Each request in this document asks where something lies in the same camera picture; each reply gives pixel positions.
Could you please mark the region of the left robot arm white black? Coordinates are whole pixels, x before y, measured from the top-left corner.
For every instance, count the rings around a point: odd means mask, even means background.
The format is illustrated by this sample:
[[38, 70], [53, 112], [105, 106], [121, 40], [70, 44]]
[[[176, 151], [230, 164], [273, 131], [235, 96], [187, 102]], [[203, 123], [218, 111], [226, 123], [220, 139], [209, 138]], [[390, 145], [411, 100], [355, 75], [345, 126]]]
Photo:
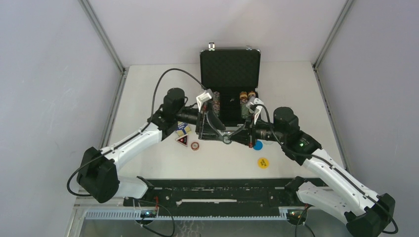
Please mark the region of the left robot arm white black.
[[214, 113], [206, 111], [214, 93], [207, 89], [196, 97], [197, 108], [187, 107], [187, 98], [180, 88], [170, 89], [163, 103], [148, 118], [147, 122], [128, 137], [110, 146], [84, 152], [80, 167], [71, 175], [99, 203], [113, 197], [135, 198], [143, 206], [154, 201], [152, 185], [142, 177], [125, 177], [119, 170], [139, 153], [174, 133], [178, 122], [197, 125], [200, 116]]

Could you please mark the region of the black aluminium poker case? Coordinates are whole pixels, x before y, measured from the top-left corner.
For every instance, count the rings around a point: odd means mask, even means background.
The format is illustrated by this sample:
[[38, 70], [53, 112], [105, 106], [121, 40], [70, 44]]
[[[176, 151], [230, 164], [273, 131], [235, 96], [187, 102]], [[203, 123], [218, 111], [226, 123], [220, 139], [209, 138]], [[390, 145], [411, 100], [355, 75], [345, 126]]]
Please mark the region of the black aluminium poker case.
[[255, 48], [215, 48], [200, 52], [201, 83], [220, 93], [219, 119], [226, 127], [243, 124], [240, 93], [256, 91], [261, 52]]

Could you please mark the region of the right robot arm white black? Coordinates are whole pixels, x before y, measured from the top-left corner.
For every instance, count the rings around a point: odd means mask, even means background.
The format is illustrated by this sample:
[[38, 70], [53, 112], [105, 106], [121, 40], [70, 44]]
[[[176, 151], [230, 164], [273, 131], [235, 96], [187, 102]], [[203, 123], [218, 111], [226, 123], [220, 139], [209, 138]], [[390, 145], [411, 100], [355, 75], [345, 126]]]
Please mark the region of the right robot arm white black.
[[289, 107], [278, 107], [273, 119], [258, 120], [264, 105], [253, 105], [253, 117], [227, 139], [238, 142], [247, 135], [254, 140], [276, 141], [284, 154], [316, 174], [332, 191], [324, 191], [310, 181], [296, 176], [287, 184], [286, 201], [291, 205], [301, 202], [317, 207], [341, 221], [354, 237], [394, 235], [399, 227], [394, 220], [395, 199], [378, 194], [366, 187], [337, 164], [322, 145], [300, 130], [298, 117]]

